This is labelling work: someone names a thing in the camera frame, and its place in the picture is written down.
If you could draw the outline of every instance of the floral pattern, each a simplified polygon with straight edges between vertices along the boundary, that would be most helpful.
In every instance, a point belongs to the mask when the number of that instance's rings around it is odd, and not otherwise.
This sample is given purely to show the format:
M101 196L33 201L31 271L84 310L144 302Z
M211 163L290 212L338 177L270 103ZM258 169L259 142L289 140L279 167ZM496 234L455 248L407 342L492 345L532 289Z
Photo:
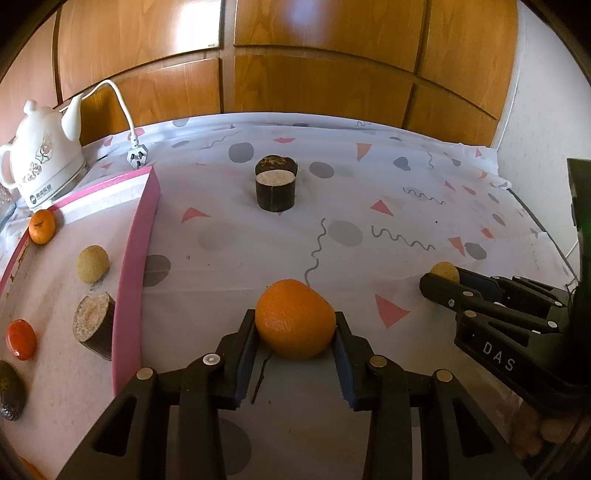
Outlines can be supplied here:
M31 166L29 167L29 173L28 173L28 175L25 175L22 178L22 182L25 183L26 181L33 181L40 174L41 174L41 166L35 162L31 162Z
M45 134L45 135L43 135L43 143L37 149L35 159L39 163L44 164L44 163L50 161L52 156L53 156L53 141L51 140L50 134Z

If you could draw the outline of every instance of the kettle handle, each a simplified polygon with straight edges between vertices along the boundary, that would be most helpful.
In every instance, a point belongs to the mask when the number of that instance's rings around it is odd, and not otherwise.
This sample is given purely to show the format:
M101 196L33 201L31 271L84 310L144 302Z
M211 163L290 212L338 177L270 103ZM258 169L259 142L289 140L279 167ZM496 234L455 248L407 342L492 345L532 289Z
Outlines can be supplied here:
M4 176L4 154L6 152L10 152L12 150L11 144L0 145L0 183L6 187L8 190L15 189L17 187L16 183L9 182L6 177Z

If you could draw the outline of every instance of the white wall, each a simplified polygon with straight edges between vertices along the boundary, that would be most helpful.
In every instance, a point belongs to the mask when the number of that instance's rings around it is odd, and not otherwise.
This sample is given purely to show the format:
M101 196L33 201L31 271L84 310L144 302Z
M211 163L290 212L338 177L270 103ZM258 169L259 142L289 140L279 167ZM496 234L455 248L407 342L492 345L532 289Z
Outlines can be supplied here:
M498 150L499 174L566 255L577 240L566 159L591 160L591 86L554 31L521 2L519 36L517 90ZM569 261L578 272L577 255L575 249Z

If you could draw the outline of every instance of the cabinet door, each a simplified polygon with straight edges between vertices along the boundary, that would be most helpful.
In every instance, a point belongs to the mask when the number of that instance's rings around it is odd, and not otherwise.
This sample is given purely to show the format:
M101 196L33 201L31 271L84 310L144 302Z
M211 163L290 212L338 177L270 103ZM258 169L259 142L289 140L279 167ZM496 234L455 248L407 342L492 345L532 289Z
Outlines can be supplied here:
M517 42L516 0L433 0L419 75L501 118Z
M69 0L57 58L65 99L154 60L219 46L221 0Z
M444 142L489 146L498 121L439 87L417 86L407 130Z
M39 105L57 105L53 75L52 43L55 14L47 20L23 47L0 82L0 144L10 141L25 114L27 100Z
M135 125L220 113L219 59L169 67L154 63L123 73L113 81ZM107 86L84 100L81 110L82 145L129 129L117 97Z
M238 0L235 44L312 47L413 72L425 0Z
M333 115L399 127L412 80L378 63L282 55L235 59L237 112Z

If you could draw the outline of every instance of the red tomato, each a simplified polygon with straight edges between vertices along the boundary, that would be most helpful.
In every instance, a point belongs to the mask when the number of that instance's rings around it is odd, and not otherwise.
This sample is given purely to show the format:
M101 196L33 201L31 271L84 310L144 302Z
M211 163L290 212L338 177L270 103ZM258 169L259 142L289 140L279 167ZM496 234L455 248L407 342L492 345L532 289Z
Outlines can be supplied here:
M6 330L6 344L19 360L29 360L37 349L35 330L24 320L15 320Z

